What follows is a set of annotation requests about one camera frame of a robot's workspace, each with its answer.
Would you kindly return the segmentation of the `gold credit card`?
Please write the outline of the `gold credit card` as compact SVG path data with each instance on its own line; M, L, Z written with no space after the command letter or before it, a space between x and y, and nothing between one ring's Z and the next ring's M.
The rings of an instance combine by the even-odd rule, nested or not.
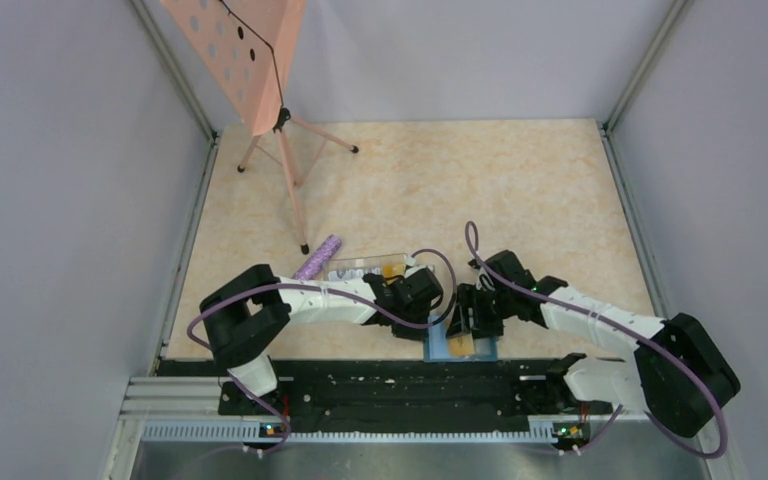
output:
M471 336L461 336L447 340L448 352L452 357L469 357L476 353L474 339Z

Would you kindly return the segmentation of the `blue leather card holder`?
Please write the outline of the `blue leather card holder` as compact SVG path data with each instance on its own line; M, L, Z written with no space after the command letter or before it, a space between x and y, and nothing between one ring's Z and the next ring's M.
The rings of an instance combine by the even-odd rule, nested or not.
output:
M495 362L498 360L496 338L474 339L470 335L446 337L443 323L428 330L423 344L426 363Z

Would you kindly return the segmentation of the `clear plastic card box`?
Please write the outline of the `clear plastic card box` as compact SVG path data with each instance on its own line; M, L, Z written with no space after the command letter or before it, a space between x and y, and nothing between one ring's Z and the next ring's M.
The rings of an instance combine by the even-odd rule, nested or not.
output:
M331 259L323 270L322 279L348 281L362 278L366 274L391 278L405 273L406 261L407 255L405 253Z

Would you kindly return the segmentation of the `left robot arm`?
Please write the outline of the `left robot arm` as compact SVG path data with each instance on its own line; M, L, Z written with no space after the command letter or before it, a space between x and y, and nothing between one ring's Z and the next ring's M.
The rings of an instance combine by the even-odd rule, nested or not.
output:
M202 344L215 364L244 386L243 401L263 414L281 397L267 348L287 326L380 325L397 338L422 340L443 294L425 266L392 277L369 272L322 281L279 277L269 265L257 264L206 296L196 320L205 328Z

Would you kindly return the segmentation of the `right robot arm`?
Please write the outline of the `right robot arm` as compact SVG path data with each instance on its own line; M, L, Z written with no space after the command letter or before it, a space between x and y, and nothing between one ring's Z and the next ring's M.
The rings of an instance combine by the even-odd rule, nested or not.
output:
M697 318L632 313L557 277L535 279L509 250L470 264L478 277L458 286L447 337L498 338L505 320L516 317L613 354L611 360L564 358L559 376L546 385L554 409L572 412L584 401L622 405L681 438L696 436L709 422L725 427L723 408L741 384Z

